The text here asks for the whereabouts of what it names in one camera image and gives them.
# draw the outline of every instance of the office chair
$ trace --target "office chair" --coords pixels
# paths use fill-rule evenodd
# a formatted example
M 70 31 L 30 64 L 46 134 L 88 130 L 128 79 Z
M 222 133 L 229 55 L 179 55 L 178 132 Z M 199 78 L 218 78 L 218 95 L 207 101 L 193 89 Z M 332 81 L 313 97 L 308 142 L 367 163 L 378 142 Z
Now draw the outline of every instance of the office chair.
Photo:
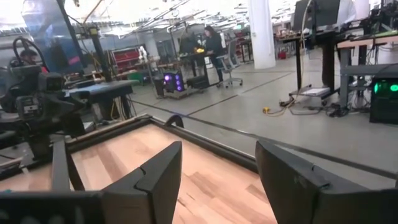
M 219 83 L 219 85 L 222 83 L 226 83 L 225 88 L 233 85 L 233 82 L 239 82 L 239 85 L 243 85 L 242 78 L 233 78 L 231 74 L 232 70 L 240 66 L 240 62 L 238 60 L 238 57 L 236 56 L 236 39 L 229 42 L 228 53 L 226 55 L 217 57 L 217 59 L 221 60 L 221 62 L 223 63 L 223 67 L 217 69 L 222 69 L 223 73 L 229 74 L 229 78 Z

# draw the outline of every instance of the wooden table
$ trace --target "wooden table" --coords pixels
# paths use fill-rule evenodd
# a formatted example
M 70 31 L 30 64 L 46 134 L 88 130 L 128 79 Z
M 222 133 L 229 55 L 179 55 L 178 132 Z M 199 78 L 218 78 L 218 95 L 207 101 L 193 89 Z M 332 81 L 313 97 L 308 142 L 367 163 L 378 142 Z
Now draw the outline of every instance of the wooden table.
M 357 41 L 346 40 L 338 43 L 337 47 L 339 49 L 344 49 L 344 48 L 359 47 L 363 45 L 386 44 L 390 42 L 398 42 L 398 35 L 391 37 L 377 37 L 375 39 L 366 39 L 366 40 L 357 40 Z
M 72 154 L 86 190 L 103 189 L 174 141 L 183 147 L 174 224 L 276 224 L 257 174 L 154 125 Z M 0 190 L 48 190 L 51 165 L 0 182 Z

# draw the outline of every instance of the concrete floor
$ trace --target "concrete floor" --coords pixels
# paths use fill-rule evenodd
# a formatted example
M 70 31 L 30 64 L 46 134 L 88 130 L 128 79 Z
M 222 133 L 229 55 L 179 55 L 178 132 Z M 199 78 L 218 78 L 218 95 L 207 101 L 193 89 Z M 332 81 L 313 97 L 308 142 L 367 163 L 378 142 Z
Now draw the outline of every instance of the concrete floor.
M 379 63 L 388 62 L 395 56 L 395 53 L 381 52 Z M 322 85 L 321 58 L 317 51 L 304 57 L 304 84 Z M 340 66 L 336 62 L 336 86 L 339 86 L 339 72 Z M 211 83 L 216 81 L 213 70 L 209 71 L 209 76 Z M 149 113 L 161 119 L 167 119 L 173 113 L 185 115 L 188 130 L 250 155 L 254 155 L 256 136 L 260 136 L 370 189 L 394 186 L 392 179 L 309 156 L 298 149 L 397 172 L 398 129 L 395 126 L 369 123 L 368 114 L 351 114 L 344 118 L 330 118 L 325 112 L 295 116 L 287 111 L 276 118 L 263 114 L 265 106 L 278 110 L 279 100 L 288 100 L 288 93 L 296 88 L 294 58 L 279 60 L 276 67 L 267 70 L 255 70 L 253 64 L 245 64 L 236 69 L 233 76 L 243 78 L 243 86 L 229 89 L 214 86 L 182 100 L 157 100 L 151 86 L 138 86 L 134 88 L 132 98 L 141 104 L 134 106 L 139 114 Z M 320 100 L 316 99 L 300 98 L 299 101 L 302 105 L 320 105 Z M 337 101 L 337 96 L 331 97 L 330 101 Z

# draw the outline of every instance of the person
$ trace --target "person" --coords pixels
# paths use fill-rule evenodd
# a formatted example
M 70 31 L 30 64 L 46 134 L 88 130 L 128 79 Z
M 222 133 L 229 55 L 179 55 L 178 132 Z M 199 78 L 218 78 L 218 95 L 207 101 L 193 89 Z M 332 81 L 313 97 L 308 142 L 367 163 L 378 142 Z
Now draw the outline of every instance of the person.
M 218 81 L 221 83 L 223 79 L 222 62 L 217 57 L 224 55 L 224 48 L 221 43 L 221 36 L 211 26 L 205 27 L 206 35 L 206 51 L 210 56 L 210 60 L 216 68 Z
M 35 65 L 36 64 L 36 58 L 37 58 L 37 53 L 34 50 L 31 49 L 26 49 L 23 50 L 19 56 L 21 57 L 21 60 L 23 60 L 25 63 L 29 65 Z

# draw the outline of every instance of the yellow cable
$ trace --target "yellow cable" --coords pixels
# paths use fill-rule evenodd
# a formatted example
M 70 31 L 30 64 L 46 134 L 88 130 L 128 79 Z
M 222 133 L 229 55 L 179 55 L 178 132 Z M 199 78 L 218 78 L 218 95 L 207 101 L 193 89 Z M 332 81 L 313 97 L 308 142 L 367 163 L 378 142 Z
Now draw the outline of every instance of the yellow cable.
M 302 21 L 302 29 L 301 29 L 301 34 L 300 34 L 300 44 L 299 44 L 299 48 L 300 48 L 300 50 L 299 51 L 301 51 L 301 46 L 303 45 L 303 48 L 304 48 L 304 27 L 305 27 L 305 17 L 306 17 L 306 15 L 307 15 L 307 13 L 306 13 L 306 11 L 307 11 L 307 9 L 308 9 L 308 7 L 310 7 L 310 4 L 311 4 L 311 2 L 312 2 L 312 0 L 309 0 L 308 1 L 308 4 L 307 4 L 307 6 L 306 6 L 306 8 L 305 8 L 305 13 L 304 13 L 304 16 L 303 16 L 303 21 Z M 303 77 L 304 77 L 304 55 L 305 55 L 305 52 L 304 52 L 304 54 L 302 54 L 300 57 L 301 57 L 301 59 L 300 59 L 300 63 L 301 63 L 301 81 L 302 81 L 302 84 L 303 84 Z M 285 112 L 286 112 L 286 110 L 287 109 L 289 109 L 291 106 L 293 106 L 294 105 L 294 103 L 297 101 L 297 99 L 299 98 L 299 96 L 300 96 L 300 93 L 301 93 L 301 91 L 302 91 L 302 89 L 303 89 L 303 86 L 302 86 L 302 84 L 301 84 L 301 87 L 300 87 L 300 89 L 299 90 L 297 90 L 297 94 L 296 94 L 296 97 L 295 98 L 293 98 L 293 100 L 288 104 L 288 105 L 286 105 L 286 106 L 284 106 L 280 111 L 278 111 L 278 112 L 276 112 L 276 113 L 269 113 L 269 111 L 270 111 L 270 109 L 268 108 L 268 107 L 265 107 L 265 108 L 263 108 L 262 109 L 262 112 L 264 113 L 264 114 L 266 114 L 267 116 L 270 116 L 270 117 L 279 117 L 279 116 L 282 116 L 283 114 L 285 114 Z

